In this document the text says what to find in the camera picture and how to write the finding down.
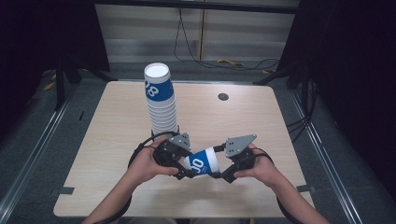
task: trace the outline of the gray floor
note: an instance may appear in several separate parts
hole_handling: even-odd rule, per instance
[[[238,72],[225,69],[208,69],[194,62],[167,63],[174,81],[227,81],[249,84],[264,78],[260,70]],[[142,79],[147,63],[113,63],[110,76],[121,79]],[[53,215],[52,209],[57,196],[51,195],[54,189],[63,186],[68,171],[78,152],[79,145],[88,129],[95,108],[106,83],[87,72],[76,86],[76,92],[69,94],[71,100],[62,120],[57,126],[39,163],[27,183],[23,194],[13,209],[8,223],[79,223],[82,218],[64,218]],[[286,78],[272,81],[271,86],[278,100],[285,123],[300,119],[290,92],[286,89]],[[35,148],[35,144],[45,131],[56,105],[55,88],[43,91],[48,78],[43,78],[26,113],[7,141],[1,143],[0,198],[4,198],[11,184]],[[74,86],[67,84],[66,91]],[[313,123],[322,139],[332,163],[339,174],[347,193],[350,195],[361,223],[396,223],[396,205],[366,162],[355,152],[337,130],[326,105],[318,98]],[[293,139],[297,132],[290,135]],[[331,223],[352,223],[332,187],[318,154],[309,136],[304,132],[294,143],[307,184],[315,188],[312,193],[316,208]],[[289,223],[285,218],[257,219],[256,223]]]

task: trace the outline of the black circular marker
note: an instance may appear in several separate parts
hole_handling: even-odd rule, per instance
[[[226,100],[228,100],[228,95],[226,94],[226,93],[220,93],[219,95],[218,95],[218,97],[219,97],[219,99],[221,100],[221,101],[226,101]]]

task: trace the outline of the wrist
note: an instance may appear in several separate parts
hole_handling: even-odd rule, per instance
[[[275,168],[259,180],[268,188],[273,189],[282,183],[283,178],[284,176]]]
[[[138,177],[133,172],[128,170],[120,179],[119,184],[123,188],[123,191],[132,193],[142,183],[139,182]]]

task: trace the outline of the wooden table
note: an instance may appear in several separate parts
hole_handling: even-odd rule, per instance
[[[255,133],[294,186],[305,185],[288,131],[269,87],[174,83],[177,120],[189,133],[192,152],[218,146],[229,137]],[[221,101],[220,93],[229,96]],[[86,217],[109,193],[127,168],[139,143],[150,137],[151,123],[143,82],[110,82],[64,183],[75,188],[60,195],[54,213]],[[220,170],[231,165],[217,153]],[[312,204],[309,193],[305,198]],[[283,217],[275,194],[254,178],[232,184],[208,175],[177,180],[156,176],[134,192],[125,217]]]

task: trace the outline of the white wall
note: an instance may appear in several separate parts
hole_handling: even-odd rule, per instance
[[[299,0],[247,0],[214,2],[297,7]],[[174,61],[179,14],[176,8],[96,5],[106,41],[107,55],[114,62]],[[262,60],[280,58],[293,15],[182,9],[182,19],[192,53],[203,60]],[[182,30],[177,55],[190,58]]]

